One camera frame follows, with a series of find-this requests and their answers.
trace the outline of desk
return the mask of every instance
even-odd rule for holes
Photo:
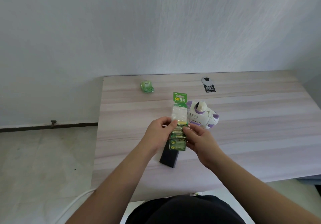
[[[216,89],[206,93],[201,78]],[[154,93],[140,89],[151,80]],[[105,77],[102,88],[92,187],[126,157],[156,118],[171,116],[173,92],[204,100],[220,115],[210,129],[222,150],[261,180],[321,173],[321,110],[291,71]],[[131,201],[207,191],[221,182],[190,149],[175,169],[149,162]]]

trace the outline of hand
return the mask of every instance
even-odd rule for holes
[[[186,146],[195,151],[198,159],[205,167],[210,168],[211,164],[225,156],[214,137],[206,129],[190,124],[190,128],[183,127],[183,131],[188,141]]]
[[[154,154],[159,148],[164,147],[169,134],[177,126],[177,120],[171,122],[170,117],[161,117],[150,123],[140,144],[144,148],[150,149]]]

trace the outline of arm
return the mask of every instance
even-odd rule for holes
[[[184,127],[187,146],[242,205],[255,223],[321,223],[309,211],[266,185],[219,148],[211,133],[196,125]]]
[[[142,174],[159,148],[164,147],[177,121],[162,117],[151,122],[139,144],[78,208],[66,224],[119,223]]]

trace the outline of black label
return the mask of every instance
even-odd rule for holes
[[[203,84],[203,86],[204,86],[205,92],[216,92],[213,84],[210,86]]]

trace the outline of white cable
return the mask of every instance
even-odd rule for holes
[[[86,194],[90,194],[92,192],[94,192],[96,189],[93,188],[93,189],[90,189],[84,193],[82,193],[81,195],[79,195],[77,198],[75,198],[62,212],[59,216],[57,216],[57,218],[52,222],[52,224],[56,224],[60,218],[62,218],[62,216],[67,212],[67,210],[70,209],[70,207],[72,207],[74,205],[74,203],[76,203],[81,197],[83,197],[84,195]]]

